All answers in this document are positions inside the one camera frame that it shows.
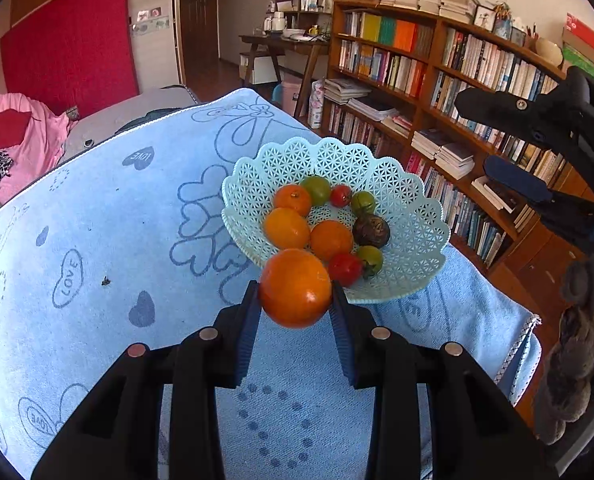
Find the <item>white drawer unit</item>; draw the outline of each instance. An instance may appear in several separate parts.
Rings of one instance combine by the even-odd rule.
[[[243,52],[239,55],[239,77],[244,79],[246,77],[246,69],[248,67],[249,52]],[[277,63],[280,66],[285,66],[285,56],[277,56]],[[273,60],[269,56],[256,57],[253,66],[253,72],[250,74],[250,84],[258,85],[261,83],[278,82],[275,76],[275,69],[273,67]]]

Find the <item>pink cloth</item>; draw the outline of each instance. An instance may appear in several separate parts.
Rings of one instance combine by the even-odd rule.
[[[10,168],[10,176],[0,182],[2,204],[57,165],[71,127],[66,113],[58,117],[45,104],[24,94],[0,95],[0,112],[8,108],[32,115],[22,143],[5,150],[15,164]]]

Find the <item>screw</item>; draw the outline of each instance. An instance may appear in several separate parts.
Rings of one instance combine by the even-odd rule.
[[[141,357],[146,353],[146,346],[142,345],[142,343],[134,343],[128,347],[126,353],[130,357]]]
[[[219,332],[217,332],[217,329],[213,328],[212,326],[207,326],[199,332],[199,338],[203,339],[204,341],[215,339],[218,335]]]
[[[375,339],[384,340],[388,339],[391,336],[391,331],[384,326],[376,326],[371,330],[371,335]]]
[[[460,356],[461,353],[463,352],[463,346],[461,346],[459,343],[455,343],[453,341],[450,341],[449,343],[446,343],[446,346],[443,347],[443,349],[450,355],[452,356]]]

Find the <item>light blue basket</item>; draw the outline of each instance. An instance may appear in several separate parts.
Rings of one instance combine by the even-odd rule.
[[[271,142],[257,157],[242,157],[221,185],[225,207],[221,217],[232,239],[255,264],[263,267],[278,250],[264,236],[263,221],[273,208],[273,195],[285,184],[309,174],[325,177],[332,186],[346,184],[353,192],[370,191],[375,214],[391,227],[391,240],[382,248],[383,270],[370,280],[359,279],[346,289],[349,301],[382,303],[424,288],[445,262],[442,249],[450,230],[442,221],[442,205],[424,196],[424,184],[406,173],[390,157],[374,158],[363,144],[349,146],[332,137],[310,144],[294,137],[284,144]],[[308,223],[333,218],[349,228],[355,215],[349,207],[327,203],[314,207]]]

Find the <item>red headboard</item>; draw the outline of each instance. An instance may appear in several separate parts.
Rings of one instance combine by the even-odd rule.
[[[139,93],[128,0],[52,0],[1,39],[8,92],[86,117]]]

